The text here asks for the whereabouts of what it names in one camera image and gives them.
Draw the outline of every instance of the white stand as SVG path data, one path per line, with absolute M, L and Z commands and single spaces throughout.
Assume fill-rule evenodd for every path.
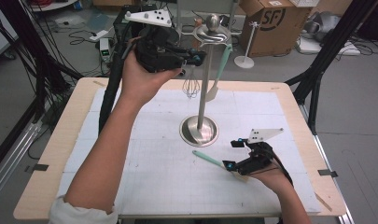
M 234 59 L 235 64 L 242 68 L 251 68 L 255 65 L 255 62 L 247 57 L 247 53 L 249 52 L 250 43 L 252 43 L 253 34 L 255 33 L 258 23 L 254 21 L 250 22 L 249 25 L 252 26 L 252 33 L 250 34 L 249 42 L 247 43 L 245 56 L 238 56 Z

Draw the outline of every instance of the person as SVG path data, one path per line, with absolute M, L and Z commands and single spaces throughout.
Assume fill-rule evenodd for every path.
M 78 169 L 68 191 L 57 198 L 49 222 L 116 224 L 113 203 L 119 189 L 133 123 L 141 107 L 181 69 L 149 73 L 136 60 L 133 50 L 122 72 L 121 94 L 91 152 Z M 309 223 L 308 216 L 285 176 L 278 169 L 252 174 L 277 195 L 285 224 Z

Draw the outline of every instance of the teal handle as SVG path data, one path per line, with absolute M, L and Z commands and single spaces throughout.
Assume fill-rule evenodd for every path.
M 211 157 L 209 157 L 209 156 L 203 154 L 203 153 L 200 152 L 200 151 L 192 150 L 192 153 L 193 153 L 194 155 L 198 156 L 198 157 L 201 158 L 201 159 L 204 159 L 204 160 L 206 160 L 206 161 L 210 161 L 210 162 L 212 162 L 214 165 L 217 165 L 217 166 L 223 166 L 223 162 L 221 162 L 221 161 L 217 161 L 217 160 L 215 160 L 215 159 L 213 159 L 213 158 L 211 158 Z
M 221 56 L 220 67 L 218 68 L 216 79 L 220 79 L 221 74 L 223 73 L 224 67 L 226 66 L 227 60 L 229 59 L 230 52 L 232 52 L 232 45 L 229 44 L 226 46 L 223 52 L 223 56 Z

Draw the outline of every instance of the whisk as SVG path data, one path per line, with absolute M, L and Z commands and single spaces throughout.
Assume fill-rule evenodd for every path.
M 195 65 L 190 66 L 189 75 L 183 83 L 183 92 L 189 99 L 195 98 L 197 93 L 200 92 L 200 83 L 194 75 Z

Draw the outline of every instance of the forearm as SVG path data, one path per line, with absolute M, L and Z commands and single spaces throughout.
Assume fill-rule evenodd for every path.
M 290 185 L 285 185 L 276 192 L 282 209 L 284 224 L 307 224 L 311 223 L 301 203 L 296 190 Z
M 119 189 L 131 130 L 140 106 L 119 99 L 64 200 L 76 207 L 111 212 Z

